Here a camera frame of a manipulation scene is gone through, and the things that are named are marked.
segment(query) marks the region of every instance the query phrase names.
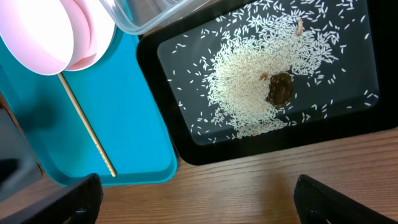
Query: chopstick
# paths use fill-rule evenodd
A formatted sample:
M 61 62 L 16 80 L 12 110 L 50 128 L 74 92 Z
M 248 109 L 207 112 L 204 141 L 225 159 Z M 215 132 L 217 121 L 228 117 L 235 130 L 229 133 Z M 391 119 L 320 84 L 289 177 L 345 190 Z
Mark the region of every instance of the chopstick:
M 77 113 L 79 114 L 80 119 L 83 121 L 83 124 L 85 125 L 95 146 L 97 147 L 98 152 L 101 154 L 101 157 L 103 158 L 106 166 L 108 167 L 108 170 L 110 171 L 112 177 L 116 177 L 116 171 L 115 171 L 114 167 L 112 166 L 111 161 L 109 160 L 108 156 L 106 155 L 105 150 L 103 149 L 103 147 L 100 143 L 100 140 L 98 140 L 97 135 L 94 133 L 93 128 L 91 127 L 90 123 L 88 122 L 83 110 L 81 109 L 81 107 L 79 105 L 79 102 L 77 102 L 75 95 L 73 94 L 72 90 L 70 89 L 65 77 L 62 75 L 62 73 L 59 73 L 58 77 L 61 80 L 64 89 L 67 91 L 70 100 L 72 101 Z

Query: pink bowl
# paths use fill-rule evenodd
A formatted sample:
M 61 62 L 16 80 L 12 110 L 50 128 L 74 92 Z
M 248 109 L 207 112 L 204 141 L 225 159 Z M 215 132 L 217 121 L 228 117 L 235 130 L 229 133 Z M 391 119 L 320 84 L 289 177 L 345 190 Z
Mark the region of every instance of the pink bowl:
M 0 36 L 23 66 L 55 75 L 85 54 L 90 30 L 73 0 L 0 1 Z
M 100 1 L 75 0 L 75 2 L 87 18 L 91 40 L 83 58 L 69 66 L 66 71 L 79 71 L 95 64 L 105 54 L 115 31 L 115 23 Z

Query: black tray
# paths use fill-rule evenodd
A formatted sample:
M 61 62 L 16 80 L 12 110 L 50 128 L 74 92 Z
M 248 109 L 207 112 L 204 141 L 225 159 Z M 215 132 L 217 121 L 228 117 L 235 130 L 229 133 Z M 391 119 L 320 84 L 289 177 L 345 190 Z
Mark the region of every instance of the black tray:
M 168 78 L 164 68 L 160 64 L 158 58 L 159 45 L 220 15 L 243 7 L 249 2 L 253 1 L 219 2 L 154 32 L 143 38 L 138 45 L 137 60 L 160 108 L 177 151 L 184 160 L 195 165 L 207 164 L 398 126 L 398 120 L 394 116 L 392 104 L 395 96 L 393 89 L 397 78 L 390 69 L 394 58 L 391 55 L 394 55 L 392 52 L 394 52 L 396 47 L 394 44 L 389 44 L 394 43 L 392 41 L 393 36 L 382 30 L 385 27 L 393 27 L 393 18 L 391 17 L 394 14 L 389 14 L 388 10 L 390 8 L 386 8 L 381 3 L 368 1 L 371 35 L 379 82 L 379 99 L 374 102 L 375 104 L 372 107 L 350 114 L 320 119 L 294 127 L 286 127 L 256 137 L 216 142 L 216 144 L 202 144 L 197 139 L 194 140 L 195 137 L 191 136 L 189 131 L 191 124 L 186 123 L 183 110 L 178 106 L 178 100 L 176 100 L 173 89 L 167 81 Z M 391 53 L 382 53 L 382 49 L 389 49 Z M 361 63 L 369 63 L 367 58 L 353 58 L 353 60 L 357 60 L 355 64 L 358 70 L 366 67 L 365 65 L 361 67 Z

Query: dark brown object in rice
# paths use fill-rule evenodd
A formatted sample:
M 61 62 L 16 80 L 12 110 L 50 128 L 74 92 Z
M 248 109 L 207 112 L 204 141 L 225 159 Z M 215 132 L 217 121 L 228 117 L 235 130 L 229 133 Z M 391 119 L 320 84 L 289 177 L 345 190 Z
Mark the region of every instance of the dark brown object in rice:
M 266 101 L 276 109 L 285 106 L 293 95 L 292 77 L 288 73 L 280 73 L 271 77 L 269 94 Z

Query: pile of rice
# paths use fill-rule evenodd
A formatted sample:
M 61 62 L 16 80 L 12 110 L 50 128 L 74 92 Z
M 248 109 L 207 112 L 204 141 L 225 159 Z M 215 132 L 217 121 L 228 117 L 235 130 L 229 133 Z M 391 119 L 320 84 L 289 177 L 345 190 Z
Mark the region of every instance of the pile of rice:
M 261 16 L 248 20 L 248 25 L 233 34 L 223 33 L 221 50 L 213 62 L 208 82 L 209 106 L 218 105 L 212 123 L 232 125 L 237 138 L 267 133 L 287 125 L 276 119 L 278 112 L 265 101 L 271 77 L 289 71 L 294 75 L 311 75 L 322 62 L 338 60 L 331 55 L 330 33 L 304 31 L 296 35 L 297 16 Z M 250 30 L 257 35 L 248 35 Z

